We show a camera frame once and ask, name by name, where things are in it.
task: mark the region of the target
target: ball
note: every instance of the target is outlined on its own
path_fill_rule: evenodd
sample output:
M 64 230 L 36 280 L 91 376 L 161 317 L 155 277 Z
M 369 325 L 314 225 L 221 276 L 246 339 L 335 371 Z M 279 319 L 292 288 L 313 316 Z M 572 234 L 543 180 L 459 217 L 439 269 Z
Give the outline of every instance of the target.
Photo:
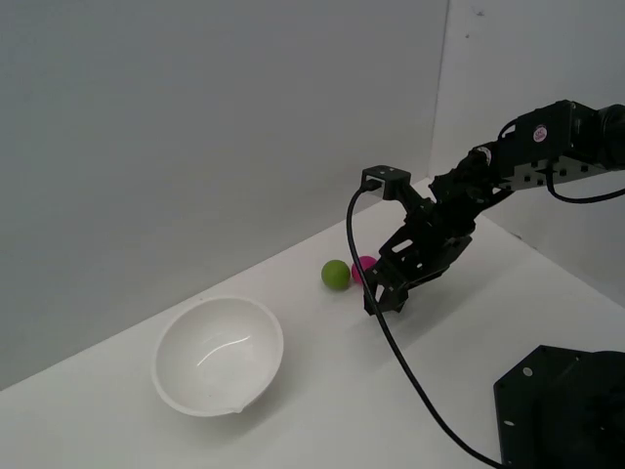
M 362 256 L 362 257 L 359 257 L 358 259 L 360 260 L 360 264 L 362 264 L 362 269 L 365 271 L 369 269 L 370 267 L 373 267 L 375 263 L 378 262 L 375 257 L 371 257 L 371 256 Z M 358 285 L 362 285 L 362 279 L 358 275 L 358 271 L 355 268 L 355 264 L 352 264 L 352 277 L 354 278 L 354 281 Z
M 321 279 L 328 288 L 345 290 L 350 286 L 350 268 L 343 261 L 326 262 L 321 269 Z

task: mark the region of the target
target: bowl rim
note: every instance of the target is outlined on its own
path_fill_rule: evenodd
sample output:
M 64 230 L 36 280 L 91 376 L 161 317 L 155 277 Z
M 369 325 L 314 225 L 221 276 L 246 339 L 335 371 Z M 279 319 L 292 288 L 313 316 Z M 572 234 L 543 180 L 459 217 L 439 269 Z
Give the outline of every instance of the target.
M 265 315 L 270 319 L 273 325 L 273 329 L 275 330 L 275 332 L 277 332 L 278 355 L 277 355 L 277 360 L 273 363 L 273 367 L 270 370 L 270 373 L 268 374 L 267 378 L 263 380 L 263 382 L 257 387 L 257 389 L 254 392 L 250 393 L 250 397 L 243 404 L 237 407 L 224 407 L 224 408 L 216 408 L 213 410 L 197 410 L 197 409 L 190 408 L 185 405 L 177 403 L 169 396 L 169 394 L 167 394 L 167 392 L 163 389 L 160 383 L 160 379 L 158 377 L 158 373 L 156 372 L 156 360 L 158 357 L 158 352 L 160 350 L 160 347 L 163 343 L 163 340 L 165 339 L 165 336 L 167 335 L 169 330 L 174 326 L 176 322 L 178 322 L 183 316 L 185 316 L 187 313 L 194 310 L 195 308 L 198 308 L 205 303 L 219 301 L 219 300 L 243 301 L 243 302 L 254 305 L 263 313 L 265 313 Z M 156 341 L 156 346 L 153 349 L 150 374 L 152 378 L 152 383 L 154 384 L 154 387 L 156 388 L 156 392 L 158 393 L 160 398 L 168 406 L 177 410 L 178 412 L 185 413 L 186 415 L 192 415 L 195 417 L 214 417 L 218 415 L 226 415 L 229 413 L 240 413 L 243 409 L 245 409 L 247 406 L 252 404 L 261 394 L 263 394 L 263 392 L 271 384 L 271 382 L 275 378 L 275 375 L 277 374 L 278 369 L 280 368 L 280 364 L 282 363 L 283 353 L 284 353 L 284 336 L 282 334 L 282 327 L 280 326 L 280 323 L 278 322 L 277 318 L 270 311 L 269 308 L 267 308 L 265 305 L 263 305 L 262 303 L 256 300 L 252 300 L 251 298 L 246 298 L 244 296 L 235 296 L 235 295 L 211 296 L 208 298 L 202 298 L 198 302 L 192 305 L 189 305 L 187 308 L 185 308 L 183 311 L 176 314 L 175 317 L 169 321 L 167 326 L 161 332 L 158 340 Z

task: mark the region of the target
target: white bowl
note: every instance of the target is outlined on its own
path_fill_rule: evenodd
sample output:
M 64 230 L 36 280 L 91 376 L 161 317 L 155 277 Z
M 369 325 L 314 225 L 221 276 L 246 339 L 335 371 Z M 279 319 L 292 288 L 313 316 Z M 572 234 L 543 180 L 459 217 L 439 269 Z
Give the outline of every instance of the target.
M 282 360 L 282 329 L 265 306 L 211 298 L 163 332 L 152 381 L 168 405 L 188 415 L 241 412 L 270 385 Z

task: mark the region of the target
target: robotic arm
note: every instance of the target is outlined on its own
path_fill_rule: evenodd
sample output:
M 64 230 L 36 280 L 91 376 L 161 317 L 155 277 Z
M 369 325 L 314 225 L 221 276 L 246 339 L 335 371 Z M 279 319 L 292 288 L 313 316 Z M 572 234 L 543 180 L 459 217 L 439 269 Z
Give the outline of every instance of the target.
M 475 147 L 447 174 L 434 177 L 436 202 L 410 186 L 410 173 L 390 166 L 362 172 L 375 180 L 385 200 L 399 201 L 404 225 L 382 246 L 365 273 L 382 312 L 400 312 L 408 290 L 440 277 L 471 242 L 479 213 L 514 191 L 547 187 L 560 200 L 591 203 L 625 190 L 584 199 L 556 193 L 554 185 L 625 169 L 625 106 L 600 110 L 571 101 L 522 115 L 494 142 Z M 374 312 L 365 301 L 369 315 Z

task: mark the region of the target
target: sticker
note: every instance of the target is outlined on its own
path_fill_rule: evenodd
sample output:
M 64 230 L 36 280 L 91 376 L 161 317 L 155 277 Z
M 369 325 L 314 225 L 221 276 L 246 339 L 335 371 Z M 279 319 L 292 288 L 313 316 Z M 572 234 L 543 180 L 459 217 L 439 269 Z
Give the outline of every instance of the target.
M 490 165 L 490 161 L 492 160 L 492 153 L 490 152 L 490 150 L 486 147 L 478 147 L 476 148 L 476 150 L 481 151 L 486 155 L 486 164 Z
M 536 142 L 537 144 L 540 144 L 541 142 L 544 142 L 546 138 L 547 138 L 547 127 L 541 124 L 538 127 L 536 127 L 536 130 L 534 130 L 534 142 Z

